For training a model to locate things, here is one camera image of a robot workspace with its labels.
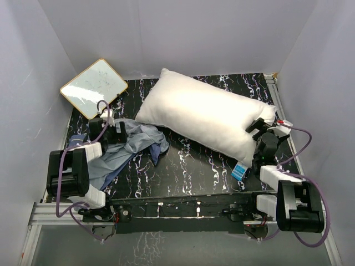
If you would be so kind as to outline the blue fish print pillowcase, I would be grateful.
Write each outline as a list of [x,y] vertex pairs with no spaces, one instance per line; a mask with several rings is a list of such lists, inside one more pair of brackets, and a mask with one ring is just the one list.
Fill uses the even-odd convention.
[[165,135],[157,127],[132,119],[117,119],[115,122],[125,124],[127,142],[109,145],[101,157],[88,163],[90,184],[99,190],[104,190],[127,163],[144,149],[149,149],[155,165],[159,155],[169,149]]

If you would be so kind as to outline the white pillow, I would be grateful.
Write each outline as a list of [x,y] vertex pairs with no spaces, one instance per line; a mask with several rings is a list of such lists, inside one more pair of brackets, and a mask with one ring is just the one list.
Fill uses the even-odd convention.
[[253,121],[274,122],[277,107],[162,69],[135,119],[167,127],[251,167],[256,142],[246,132]]

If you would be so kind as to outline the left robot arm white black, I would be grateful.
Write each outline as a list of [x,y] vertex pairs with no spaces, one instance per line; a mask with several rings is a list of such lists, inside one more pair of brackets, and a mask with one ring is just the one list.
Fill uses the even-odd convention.
[[89,181],[89,162],[106,154],[109,145],[127,142],[125,122],[112,118],[94,118],[89,120],[89,134],[84,142],[70,147],[65,156],[62,150],[52,151],[49,155],[47,174],[47,193],[51,197],[60,196],[79,202],[90,209],[102,221],[114,216],[113,205],[106,202],[103,191],[94,188]]

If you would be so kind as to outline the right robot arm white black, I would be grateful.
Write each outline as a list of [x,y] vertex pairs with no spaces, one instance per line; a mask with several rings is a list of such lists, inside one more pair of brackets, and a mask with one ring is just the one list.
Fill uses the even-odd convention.
[[320,233],[324,229],[321,197],[315,185],[291,176],[281,169],[276,152],[290,136],[291,125],[279,121],[272,125],[262,118],[253,121],[246,132],[252,133],[256,148],[252,157],[251,174],[268,184],[276,195],[258,195],[247,206],[248,215],[255,220],[266,214],[276,219],[282,231]]

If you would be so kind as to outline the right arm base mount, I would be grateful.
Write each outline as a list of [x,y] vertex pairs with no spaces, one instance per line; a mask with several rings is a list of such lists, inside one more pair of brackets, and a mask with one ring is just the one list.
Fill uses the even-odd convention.
[[228,218],[231,222],[242,222],[245,236],[240,236],[248,241],[256,241],[260,244],[263,241],[275,238],[280,232],[277,228],[274,232],[269,231],[268,222],[271,217],[258,210],[245,212],[240,204],[232,203],[221,211],[221,216]]

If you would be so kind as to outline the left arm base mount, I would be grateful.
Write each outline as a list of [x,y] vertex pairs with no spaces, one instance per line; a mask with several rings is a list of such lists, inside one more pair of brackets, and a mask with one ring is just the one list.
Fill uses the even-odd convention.
[[111,233],[105,238],[100,238],[102,243],[116,233],[119,222],[131,221],[131,207],[129,205],[119,205],[117,208],[113,205],[106,205],[105,207],[98,209],[82,208],[78,213],[86,219],[94,219],[100,222],[111,222],[113,224]]

